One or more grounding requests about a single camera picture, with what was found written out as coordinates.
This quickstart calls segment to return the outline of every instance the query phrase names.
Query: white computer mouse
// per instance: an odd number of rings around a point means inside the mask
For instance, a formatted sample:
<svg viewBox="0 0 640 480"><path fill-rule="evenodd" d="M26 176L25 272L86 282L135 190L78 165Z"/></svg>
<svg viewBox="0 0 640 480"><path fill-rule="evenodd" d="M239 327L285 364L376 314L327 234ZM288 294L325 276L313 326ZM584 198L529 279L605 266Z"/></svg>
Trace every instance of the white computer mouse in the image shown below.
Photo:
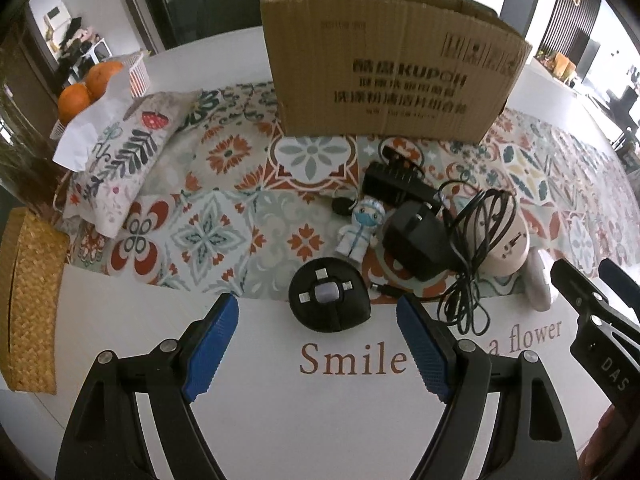
<svg viewBox="0 0 640 480"><path fill-rule="evenodd" d="M551 284L553 258L544 249L530 249L520 274L524 280L525 294L531 306L544 312L558 298L558 290Z"/></svg>

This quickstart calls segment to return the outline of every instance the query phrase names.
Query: white plastic basket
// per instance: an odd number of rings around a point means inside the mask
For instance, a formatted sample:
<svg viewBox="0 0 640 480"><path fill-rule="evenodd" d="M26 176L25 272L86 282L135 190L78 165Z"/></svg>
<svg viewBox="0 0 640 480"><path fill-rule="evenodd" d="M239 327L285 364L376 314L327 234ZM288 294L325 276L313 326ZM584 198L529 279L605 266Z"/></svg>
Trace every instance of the white plastic basket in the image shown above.
<svg viewBox="0 0 640 480"><path fill-rule="evenodd" d="M121 62L129 70L129 86L133 98L142 97L149 90L150 80L149 74L146 71L145 56L146 50L138 50L133 54L110 57L108 59L108 61L114 60ZM65 127L60 121L56 121L49 138L60 140L64 132Z"/></svg>

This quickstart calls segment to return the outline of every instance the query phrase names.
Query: blue gripper pad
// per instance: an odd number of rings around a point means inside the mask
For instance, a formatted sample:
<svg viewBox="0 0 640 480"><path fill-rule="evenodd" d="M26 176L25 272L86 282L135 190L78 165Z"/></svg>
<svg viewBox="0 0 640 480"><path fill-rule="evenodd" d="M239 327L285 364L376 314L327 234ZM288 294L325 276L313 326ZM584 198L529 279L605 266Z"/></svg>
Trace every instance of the blue gripper pad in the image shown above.
<svg viewBox="0 0 640 480"><path fill-rule="evenodd" d="M206 393L238 326L238 300L229 295L189 359L182 393L189 402Z"/></svg>
<svg viewBox="0 0 640 480"><path fill-rule="evenodd" d="M447 384L444 358L417 312L404 296L398 300L396 319L427 390L436 394L441 402L447 402L452 391Z"/></svg>

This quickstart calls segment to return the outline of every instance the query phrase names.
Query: tablecloth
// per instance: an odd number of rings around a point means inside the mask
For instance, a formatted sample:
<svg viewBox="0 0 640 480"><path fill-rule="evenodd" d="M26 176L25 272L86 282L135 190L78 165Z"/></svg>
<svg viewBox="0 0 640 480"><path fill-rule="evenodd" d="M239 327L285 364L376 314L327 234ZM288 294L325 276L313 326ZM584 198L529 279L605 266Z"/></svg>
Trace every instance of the tablecloth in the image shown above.
<svg viewBox="0 0 640 480"><path fill-rule="evenodd" d="M118 236L86 224L73 264L111 276L200 292L285 300L295 271L331 255L349 222L330 197L356 189L391 145L434 187L462 179L512 190L532 245L590 276L599 261L640 262L640 211L612 150L602 152L537 118L506 108L478 145L404 137L286 137L271 82L206 91L165 147ZM453 203L472 194L452 186ZM454 276L418 282L382 248L362 273L432 296ZM523 291L518 273L481 277L484 297ZM386 302L388 298L374 298Z"/></svg>

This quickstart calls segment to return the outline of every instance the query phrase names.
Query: white doll in protective suit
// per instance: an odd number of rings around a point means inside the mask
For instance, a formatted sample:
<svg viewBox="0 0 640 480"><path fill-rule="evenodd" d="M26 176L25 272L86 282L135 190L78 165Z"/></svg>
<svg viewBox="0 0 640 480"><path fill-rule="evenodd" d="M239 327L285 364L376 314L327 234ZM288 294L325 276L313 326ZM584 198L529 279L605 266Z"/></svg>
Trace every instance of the white doll in protective suit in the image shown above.
<svg viewBox="0 0 640 480"><path fill-rule="evenodd" d="M351 213L351 224L338 231L337 253L362 264L367 248L378 244L376 230L385 219L384 206L370 196L359 200Z"/></svg>

